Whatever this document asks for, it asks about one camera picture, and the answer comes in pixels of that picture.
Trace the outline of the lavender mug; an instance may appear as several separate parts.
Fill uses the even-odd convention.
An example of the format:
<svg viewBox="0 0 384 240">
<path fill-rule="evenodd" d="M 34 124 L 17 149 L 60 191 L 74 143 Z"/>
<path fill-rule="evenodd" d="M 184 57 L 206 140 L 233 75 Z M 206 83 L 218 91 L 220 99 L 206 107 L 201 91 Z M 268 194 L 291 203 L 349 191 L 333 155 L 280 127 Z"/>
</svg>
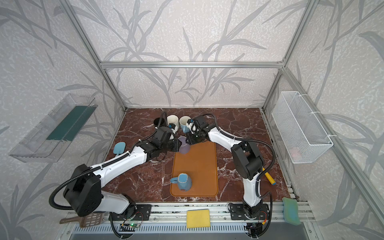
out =
<svg viewBox="0 0 384 240">
<path fill-rule="evenodd" d="M 179 153 L 183 155 L 187 154 L 191 148 L 191 146 L 187 143 L 187 137 L 181 136 L 178 138 L 178 140 L 181 142 Z"/>
</svg>

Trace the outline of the light blue mug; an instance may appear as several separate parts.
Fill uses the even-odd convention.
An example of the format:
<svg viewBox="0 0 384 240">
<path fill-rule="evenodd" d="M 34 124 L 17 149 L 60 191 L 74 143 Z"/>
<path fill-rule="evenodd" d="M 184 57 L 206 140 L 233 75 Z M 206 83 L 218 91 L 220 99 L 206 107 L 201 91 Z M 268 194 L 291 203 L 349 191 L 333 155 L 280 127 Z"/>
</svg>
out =
<svg viewBox="0 0 384 240">
<path fill-rule="evenodd" d="M 183 116 L 179 119 L 180 127 L 183 133 L 189 133 L 191 130 L 189 128 L 188 120 L 191 118 L 189 116 Z"/>
</svg>

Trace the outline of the black mug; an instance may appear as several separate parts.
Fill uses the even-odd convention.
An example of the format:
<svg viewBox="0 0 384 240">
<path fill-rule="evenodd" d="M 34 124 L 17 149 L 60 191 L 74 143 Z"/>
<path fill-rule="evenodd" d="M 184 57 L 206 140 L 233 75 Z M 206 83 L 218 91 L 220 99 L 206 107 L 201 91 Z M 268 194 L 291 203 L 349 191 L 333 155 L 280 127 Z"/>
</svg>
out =
<svg viewBox="0 0 384 240">
<path fill-rule="evenodd" d="M 153 122 L 155 128 L 157 127 L 164 127 L 166 125 L 164 118 L 156 118 Z"/>
</svg>

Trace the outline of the white ceramic mug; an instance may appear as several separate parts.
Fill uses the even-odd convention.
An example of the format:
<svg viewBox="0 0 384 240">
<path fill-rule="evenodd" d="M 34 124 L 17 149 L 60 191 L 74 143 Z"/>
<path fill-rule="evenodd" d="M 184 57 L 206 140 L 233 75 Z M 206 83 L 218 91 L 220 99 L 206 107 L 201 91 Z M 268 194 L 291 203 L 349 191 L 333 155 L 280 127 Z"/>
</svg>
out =
<svg viewBox="0 0 384 240">
<path fill-rule="evenodd" d="M 170 116 L 167 117 L 167 126 L 170 123 L 176 124 L 179 127 L 179 129 L 180 129 L 179 118 L 176 115 L 170 115 Z"/>
</svg>

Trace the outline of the blue speckled mug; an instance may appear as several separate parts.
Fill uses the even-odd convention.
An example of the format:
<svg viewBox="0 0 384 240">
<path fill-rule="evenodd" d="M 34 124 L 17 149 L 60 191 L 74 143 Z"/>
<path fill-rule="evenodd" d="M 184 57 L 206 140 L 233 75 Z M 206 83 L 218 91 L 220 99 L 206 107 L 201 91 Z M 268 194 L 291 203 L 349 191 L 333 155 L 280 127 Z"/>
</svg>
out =
<svg viewBox="0 0 384 240">
<path fill-rule="evenodd" d="M 171 178 L 170 182 L 172 184 L 177 184 L 179 190 L 189 191 L 192 187 L 192 180 L 186 173 L 180 173 L 177 177 Z"/>
</svg>

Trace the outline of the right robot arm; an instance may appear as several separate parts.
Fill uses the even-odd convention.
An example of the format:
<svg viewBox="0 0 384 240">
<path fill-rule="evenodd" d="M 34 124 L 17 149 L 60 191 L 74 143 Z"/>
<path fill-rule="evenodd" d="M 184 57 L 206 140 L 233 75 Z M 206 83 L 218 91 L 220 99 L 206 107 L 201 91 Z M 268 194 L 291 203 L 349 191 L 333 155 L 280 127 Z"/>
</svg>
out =
<svg viewBox="0 0 384 240">
<path fill-rule="evenodd" d="M 236 171 L 243 178 L 245 216 L 248 219 L 255 219 L 262 210 L 263 198 L 265 197 L 265 195 L 261 195 L 260 181 L 274 166 L 277 159 L 276 152 L 266 142 L 242 138 L 226 132 L 219 126 L 217 117 L 213 114 L 210 116 L 214 118 L 215 122 L 209 124 L 206 116 L 207 114 L 203 114 L 187 120 L 187 127 L 190 129 L 190 132 L 186 133 L 187 143 L 195 145 L 207 140 L 232 153 Z M 258 144 L 266 146 L 272 153 L 272 161 L 266 168 Z"/>
</svg>

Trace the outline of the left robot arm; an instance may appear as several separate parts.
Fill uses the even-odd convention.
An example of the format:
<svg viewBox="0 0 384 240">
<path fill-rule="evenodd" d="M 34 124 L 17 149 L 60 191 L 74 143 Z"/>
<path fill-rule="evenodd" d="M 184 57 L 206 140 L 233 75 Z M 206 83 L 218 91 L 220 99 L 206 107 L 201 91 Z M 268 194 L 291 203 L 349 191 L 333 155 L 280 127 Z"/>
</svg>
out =
<svg viewBox="0 0 384 240">
<path fill-rule="evenodd" d="M 172 129 L 161 127 L 127 151 L 102 164 L 78 166 L 72 177 L 50 195 L 49 204 L 57 210 L 74 210 L 79 217 L 94 212 L 110 212 L 124 218 L 132 217 L 135 202 L 126 194 L 112 194 L 103 187 L 126 171 L 158 157 L 161 153 L 178 152 L 182 143 Z"/>
</svg>

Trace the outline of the orange rubber tray mat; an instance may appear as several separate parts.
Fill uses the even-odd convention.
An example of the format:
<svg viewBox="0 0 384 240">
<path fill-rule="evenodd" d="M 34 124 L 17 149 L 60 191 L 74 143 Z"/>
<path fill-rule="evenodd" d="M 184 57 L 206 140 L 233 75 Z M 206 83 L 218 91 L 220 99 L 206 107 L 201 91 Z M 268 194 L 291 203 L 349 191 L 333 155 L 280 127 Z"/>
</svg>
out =
<svg viewBox="0 0 384 240">
<path fill-rule="evenodd" d="M 176 153 L 172 177 L 187 174 L 192 180 L 188 191 L 171 183 L 170 193 L 174 197 L 215 197 L 219 192 L 216 144 L 204 142 L 192 145 L 186 154 Z"/>
</svg>

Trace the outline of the yellow sponge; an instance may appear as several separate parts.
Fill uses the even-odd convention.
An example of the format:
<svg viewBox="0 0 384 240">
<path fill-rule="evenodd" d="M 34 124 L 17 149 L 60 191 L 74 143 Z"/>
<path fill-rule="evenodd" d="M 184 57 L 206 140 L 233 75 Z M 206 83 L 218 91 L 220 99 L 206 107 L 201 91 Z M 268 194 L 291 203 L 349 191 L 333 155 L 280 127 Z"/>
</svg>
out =
<svg viewBox="0 0 384 240">
<path fill-rule="evenodd" d="M 187 211 L 187 229 L 209 228 L 210 226 L 210 211 L 208 209 Z"/>
</svg>

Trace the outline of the small green circuit board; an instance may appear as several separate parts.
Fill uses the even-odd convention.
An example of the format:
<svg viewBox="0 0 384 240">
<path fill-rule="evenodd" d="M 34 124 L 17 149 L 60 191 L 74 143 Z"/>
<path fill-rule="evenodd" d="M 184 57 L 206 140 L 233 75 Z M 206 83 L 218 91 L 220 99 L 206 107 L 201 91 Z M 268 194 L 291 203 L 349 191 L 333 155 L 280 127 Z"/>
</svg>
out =
<svg viewBox="0 0 384 240">
<path fill-rule="evenodd" d="M 120 231 L 121 232 L 135 232 L 136 229 L 140 227 L 140 224 L 131 223 L 131 224 L 121 224 Z"/>
</svg>

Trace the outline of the green mat in shelf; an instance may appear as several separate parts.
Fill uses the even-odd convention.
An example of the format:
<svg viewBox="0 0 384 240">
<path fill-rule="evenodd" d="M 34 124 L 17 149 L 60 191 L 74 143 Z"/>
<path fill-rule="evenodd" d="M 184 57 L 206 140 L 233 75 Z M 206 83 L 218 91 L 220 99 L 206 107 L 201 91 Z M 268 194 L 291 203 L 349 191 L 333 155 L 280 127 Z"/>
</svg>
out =
<svg viewBox="0 0 384 240">
<path fill-rule="evenodd" d="M 97 105 L 74 107 L 46 140 L 73 141 L 96 108 Z"/>
</svg>

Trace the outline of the brown slotted spatula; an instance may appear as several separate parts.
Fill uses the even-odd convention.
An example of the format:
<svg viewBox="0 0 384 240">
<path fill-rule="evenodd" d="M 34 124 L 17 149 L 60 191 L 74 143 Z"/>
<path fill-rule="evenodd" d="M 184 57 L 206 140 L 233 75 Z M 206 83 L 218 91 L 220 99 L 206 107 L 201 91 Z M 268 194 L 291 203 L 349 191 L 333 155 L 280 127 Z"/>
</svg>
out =
<svg viewBox="0 0 384 240">
<path fill-rule="evenodd" d="M 78 222 L 80 225 L 80 228 L 88 228 L 88 227 L 100 225 L 103 221 L 103 218 L 104 218 L 103 213 L 92 213 L 85 217 L 72 217 L 72 218 L 61 219 L 59 221 L 59 224 Z"/>
</svg>

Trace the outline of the green sponge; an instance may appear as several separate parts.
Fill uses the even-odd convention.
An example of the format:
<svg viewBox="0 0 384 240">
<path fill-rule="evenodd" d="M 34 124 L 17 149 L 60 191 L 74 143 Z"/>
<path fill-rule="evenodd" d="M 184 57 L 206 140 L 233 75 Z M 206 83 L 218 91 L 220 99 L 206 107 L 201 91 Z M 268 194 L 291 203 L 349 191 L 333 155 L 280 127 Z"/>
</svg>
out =
<svg viewBox="0 0 384 240">
<path fill-rule="evenodd" d="M 283 198 L 283 215 L 286 223 L 298 226 L 301 224 L 299 218 L 298 202 L 294 199 Z"/>
</svg>

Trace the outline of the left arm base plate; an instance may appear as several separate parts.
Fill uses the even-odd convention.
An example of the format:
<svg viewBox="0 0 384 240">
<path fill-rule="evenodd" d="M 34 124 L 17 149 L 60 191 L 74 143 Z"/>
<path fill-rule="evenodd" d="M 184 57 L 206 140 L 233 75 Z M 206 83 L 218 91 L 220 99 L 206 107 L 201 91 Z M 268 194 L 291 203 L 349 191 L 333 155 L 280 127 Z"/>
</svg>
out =
<svg viewBox="0 0 384 240">
<path fill-rule="evenodd" d="M 148 221 L 151 215 L 152 205 L 139 204 L 135 208 L 131 208 L 126 213 L 116 214 L 112 213 L 109 220 L 116 221 Z"/>
</svg>

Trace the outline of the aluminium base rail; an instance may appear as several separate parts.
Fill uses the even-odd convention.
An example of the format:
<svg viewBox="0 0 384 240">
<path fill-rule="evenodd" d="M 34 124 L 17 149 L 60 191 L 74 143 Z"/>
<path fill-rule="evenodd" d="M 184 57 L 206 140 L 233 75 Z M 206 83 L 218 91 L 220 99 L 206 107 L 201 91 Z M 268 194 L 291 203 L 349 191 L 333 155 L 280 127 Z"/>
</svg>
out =
<svg viewBox="0 0 384 240">
<path fill-rule="evenodd" d="M 264 221 L 231 220 L 228 204 L 225 202 L 174 202 L 174 203 L 147 203 L 152 205 L 148 221 L 116 221 L 111 226 L 109 213 L 104 213 L 103 221 L 98 226 L 80 228 L 79 223 L 62 224 L 57 235 L 58 240 L 68 240 L 75 234 L 113 234 L 117 231 L 121 235 L 134 234 L 245 234 L 247 225 L 263 223 Z M 209 228 L 187 229 L 187 211 L 210 211 L 211 226 Z M 121 232 L 121 224 L 140 224 L 135 232 Z"/>
</svg>

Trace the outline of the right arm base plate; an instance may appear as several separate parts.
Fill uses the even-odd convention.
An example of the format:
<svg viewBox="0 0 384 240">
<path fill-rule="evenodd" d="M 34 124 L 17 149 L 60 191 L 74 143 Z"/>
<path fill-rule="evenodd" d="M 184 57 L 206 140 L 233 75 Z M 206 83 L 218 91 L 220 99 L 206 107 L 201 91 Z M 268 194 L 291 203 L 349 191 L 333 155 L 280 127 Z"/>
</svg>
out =
<svg viewBox="0 0 384 240">
<path fill-rule="evenodd" d="M 244 220 L 244 221 L 253 221 L 260 220 L 266 221 L 270 217 L 270 208 L 268 204 L 259 204 L 254 207 L 255 211 L 252 212 L 252 209 L 245 210 L 243 204 L 228 204 L 228 210 L 231 215 L 231 220 Z"/>
</svg>

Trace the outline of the yellow handled tool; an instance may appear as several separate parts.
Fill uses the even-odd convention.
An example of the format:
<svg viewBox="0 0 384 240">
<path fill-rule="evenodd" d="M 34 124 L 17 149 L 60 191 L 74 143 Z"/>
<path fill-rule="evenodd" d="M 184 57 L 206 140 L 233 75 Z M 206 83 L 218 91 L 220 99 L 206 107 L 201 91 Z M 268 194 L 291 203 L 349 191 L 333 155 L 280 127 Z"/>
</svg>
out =
<svg viewBox="0 0 384 240">
<path fill-rule="evenodd" d="M 270 184 L 272 186 L 276 185 L 276 181 L 274 180 L 274 178 L 268 172 L 265 173 L 265 176 L 266 176 L 266 178 L 268 179 L 268 181 L 270 182 Z"/>
</svg>

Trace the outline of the clear acrylic wall shelf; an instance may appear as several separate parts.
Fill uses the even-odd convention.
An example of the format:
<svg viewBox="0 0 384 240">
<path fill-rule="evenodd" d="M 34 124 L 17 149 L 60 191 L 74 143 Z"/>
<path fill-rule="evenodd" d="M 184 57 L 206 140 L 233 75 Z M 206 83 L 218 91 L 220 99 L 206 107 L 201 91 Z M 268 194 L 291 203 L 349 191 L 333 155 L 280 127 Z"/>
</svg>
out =
<svg viewBox="0 0 384 240">
<path fill-rule="evenodd" d="M 57 162 L 74 140 L 50 141 L 46 138 L 74 107 L 91 105 L 97 105 L 96 98 L 68 94 L 10 151 L 9 155 L 24 163 Z"/>
</svg>

